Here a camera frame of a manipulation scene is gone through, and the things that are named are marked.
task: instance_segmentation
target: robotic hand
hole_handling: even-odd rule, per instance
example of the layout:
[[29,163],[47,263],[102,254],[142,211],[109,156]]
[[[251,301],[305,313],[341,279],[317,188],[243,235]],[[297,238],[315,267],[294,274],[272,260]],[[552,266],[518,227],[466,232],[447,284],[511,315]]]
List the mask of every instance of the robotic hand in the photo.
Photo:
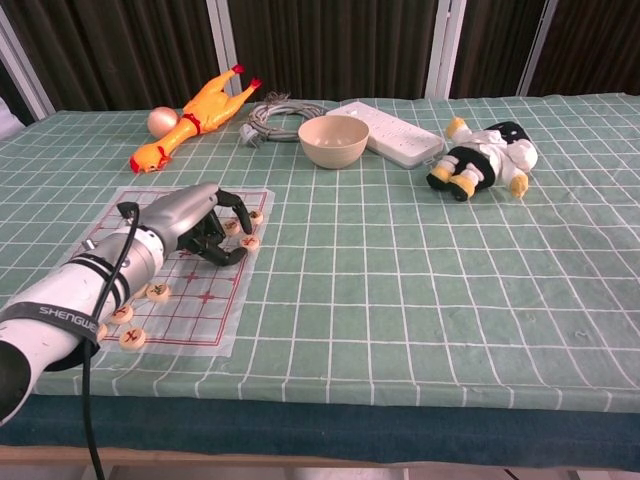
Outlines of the robotic hand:
[[[84,253],[7,302],[0,311],[0,426],[20,409],[43,371],[81,363],[83,339],[93,342],[97,352],[99,323],[149,283],[170,253],[186,249],[219,266],[245,257],[245,248],[220,248],[225,233],[216,205],[231,207],[245,233],[251,233],[251,219],[240,197],[215,183],[178,190],[144,208],[100,318],[92,318],[92,311],[131,227],[115,231],[97,247],[85,242]],[[128,206],[118,205],[125,218]]]

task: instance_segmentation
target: stuffed doll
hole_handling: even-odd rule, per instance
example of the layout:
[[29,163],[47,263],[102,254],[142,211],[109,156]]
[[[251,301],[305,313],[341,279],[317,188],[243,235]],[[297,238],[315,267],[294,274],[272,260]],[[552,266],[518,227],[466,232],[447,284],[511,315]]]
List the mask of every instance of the stuffed doll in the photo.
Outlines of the stuffed doll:
[[520,125],[502,122],[472,132],[462,118],[455,117],[446,133],[455,147],[427,175],[432,188],[449,190],[453,198],[465,202],[476,191],[501,182],[514,197],[524,196],[529,188],[527,173],[538,161],[538,153]]

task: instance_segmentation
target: white grid pattern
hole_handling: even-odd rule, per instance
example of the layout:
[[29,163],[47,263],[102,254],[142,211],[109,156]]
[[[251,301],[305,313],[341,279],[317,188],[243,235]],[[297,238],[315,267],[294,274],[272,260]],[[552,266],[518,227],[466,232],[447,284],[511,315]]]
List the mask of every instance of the white grid pattern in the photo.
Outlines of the white grid pattern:
[[[133,177],[126,158],[146,139],[144,112],[61,113],[0,144],[0,298],[76,240],[56,243],[50,223],[76,228],[74,212],[92,222],[85,211],[117,186],[266,187],[274,210],[232,357],[99,354],[95,393],[640,411],[640,303],[629,294],[640,286],[639,100],[363,101],[441,134],[452,114],[473,129],[521,123],[540,152],[530,191],[516,201],[496,186],[458,204],[427,187],[426,169],[369,152],[315,170],[295,144],[239,146],[242,113],[162,174]],[[29,177],[43,187],[21,187]],[[29,232],[50,247],[37,267]],[[327,248],[327,265],[307,261]],[[48,375],[39,392],[77,393],[76,376]]]

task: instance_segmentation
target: rubber chicken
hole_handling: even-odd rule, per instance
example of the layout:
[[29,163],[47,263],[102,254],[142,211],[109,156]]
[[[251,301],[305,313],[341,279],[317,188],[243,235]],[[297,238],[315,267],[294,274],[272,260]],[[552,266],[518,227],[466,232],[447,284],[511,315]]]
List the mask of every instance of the rubber chicken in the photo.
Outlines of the rubber chicken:
[[173,152],[185,140],[216,130],[233,117],[255,92],[262,81],[254,78],[249,87],[235,97],[229,97],[222,90],[236,74],[243,73],[244,67],[236,65],[231,70],[209,80],[200,92],[187,103],[178,123],[157,142],[140,147],[129,159],[135,173],[162,170],[171,160]]

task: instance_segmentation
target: black cable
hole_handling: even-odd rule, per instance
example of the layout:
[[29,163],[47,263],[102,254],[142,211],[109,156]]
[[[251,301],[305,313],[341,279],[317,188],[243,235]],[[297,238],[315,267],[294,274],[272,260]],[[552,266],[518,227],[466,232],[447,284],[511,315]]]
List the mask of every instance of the black cable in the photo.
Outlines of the black cable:
[[504,469],[504,472],[509,475],[511,478],[513,478],[513,480],[520,480],[518,477],[516,477],[513,472],[511,470],[509,470],[508,468]]
[[[133,240],[136,235],[136,230],[138,228],[138,220],[140,219],[140,207],[137,203],[131,203],[130,215],[131,218],[131,229],[129,230],[129,234],[127,235],[127,239],[124,242],[124,246],[122,247],[122,251],[120,252],[120,256],[118,257],[118,261],[113,267],[113,271],[109,276],[109,280],[102,288],[100,292],[100,296],[98,297],[98,301],[93,309],[93,313],[91,316],[95,319],[96,323],[100,318],[100,312],[104,307],[104,304],[109,297],[109,292],[111,291],[111,287],[116,281],[116,277],[122,268],[122,264],[124,263],[127,255],[129,254],[129,249],[133,244]],[[104,472],[102,471],[102,463],[100,462],[100,455],[98,455],[98,447],[96,446],[96,439],[93,435],[93,426],[91,422],[91,342],[89,340],[84,340],[84,362],[82,364],[82,418],[84,421],[84,432],[85,437],[87,439],[87,447],[89,448],[89,454],[91,455],[91,463],[93,463],[93,469],[96,472],[97,480],[104,480]]]

